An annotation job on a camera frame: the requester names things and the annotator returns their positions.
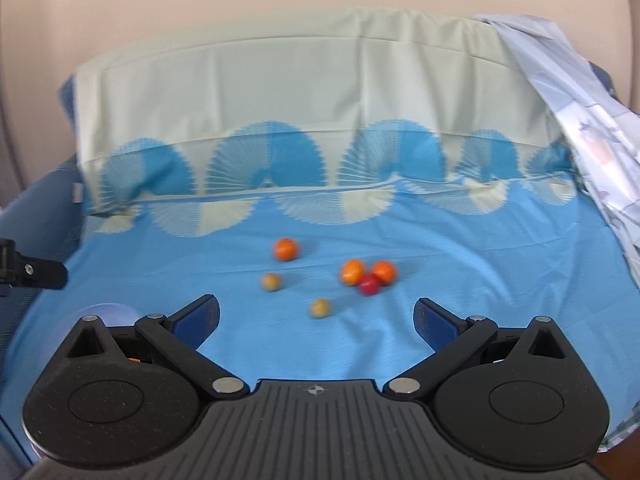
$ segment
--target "fan pattern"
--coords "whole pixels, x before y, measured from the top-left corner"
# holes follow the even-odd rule
[[[447,173],[438,134],[414,121],[379,121],[354,134],[337,168],[337,186],[328,186],[325,158],[312,137],[266,121],[212,143],[200,173],[204,195],[196,195],[197,169],[182,153],[138,139],[104,163],[98,193],[86,193],[84,208],[112,213],[100,232],[133,227],[145,208],[165,232],[199,237],[249,218],[260,200],[299,221],[350,224],[387,211],[399,190],[471,215],[503,207],[512,186],[556,206],[576,195],[570,152],[558,142],[539,148],[522,170],[516,145],[495,130],[472,131],[459,155]]]

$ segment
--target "blue bedsheet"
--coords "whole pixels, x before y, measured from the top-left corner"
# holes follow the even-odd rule
[[[611,427],[623,420],[640,397],[640,293],[593,202],[578,193],[551,205],[530,182],[512,181],[502,208],[470,216],[433,205],[434,194],[417,192],[415,182],[398,180],[394,189],[382,215],[333,225],[292,218],[277,205],[282,193],[261,195],[244,221],[199,238],[168,234],[153,202],[139,206],[128,230],[96,233],[81,246],[68,261],[65,290],[46,291],[33,305],[7,353],[0,412],[30,449],[20,407],[80,316],[129,324],[213,293],[220,326],[200,352],[252,386],[260,378],[384,383],[431,353],[412,323],[423,296],[501,326],[551,316],[604,392]],[[325,192],[307,195],[327,199]],[[180,203],[185,211],[197,204]],[[285,236],[299,240],[302,255],[283,264],[271,247]],[[363,297],[337,279],[340,264],[353,257],[394,261],[400,280]],[[282,273],[286,286],[266,293],[259,281],[271,271]],[[309,304],[321,297],[334,314],[313,319]],[[116,305],[90,307],[99,303]]]

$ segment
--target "tomato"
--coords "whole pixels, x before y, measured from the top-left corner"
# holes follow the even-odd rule
[[[262,277],[262,288],[267,292],[273,292],[282,288],[282,278],[274,272],[269,272]]]
[[[365,296],[373,296],[380,290],[380,282],[373,274],[365,274],[360,280],[358,288]]]
[[[291,238],[281,238],[273,247],[273,255],[281,262],[290,262],[298,257],[298,244]]]
[[[391,262],[377,262],[372,268],[371,273],[378,279],[382,285],[391,285],[398,276],[396,266]]]
[[[315,300],[311,304],[309,312],[313,317],[327,317],[329,314],[331,314],[331,303],[329,303],[329,301],[325,300],[324,298]]]
[[[349,286],[357,285],[364,276],[365,267],[360,260],[349,260],[342,266],[340,280]]]

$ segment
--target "small yellow fruit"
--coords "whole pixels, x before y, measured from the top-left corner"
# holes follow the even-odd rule
[[[274,272],[265,274],[262,277],[262,288],[264,288],[264,290],[267,290],[268,292],[273,292],[274,290],[278,290],[279,288],[282,288],[281,277],[275,274]]]
[[[315,300],[311,304],[309,312],[313,317],[327,317],[331,314],[331,303],[324,298],[322,298],[322,300]]]

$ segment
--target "red fruit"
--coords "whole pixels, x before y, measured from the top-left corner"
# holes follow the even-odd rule
[[[380,282],[373,274],[365,274],[360,280],[358,288],[365,296],[373,296],[380,290]]]

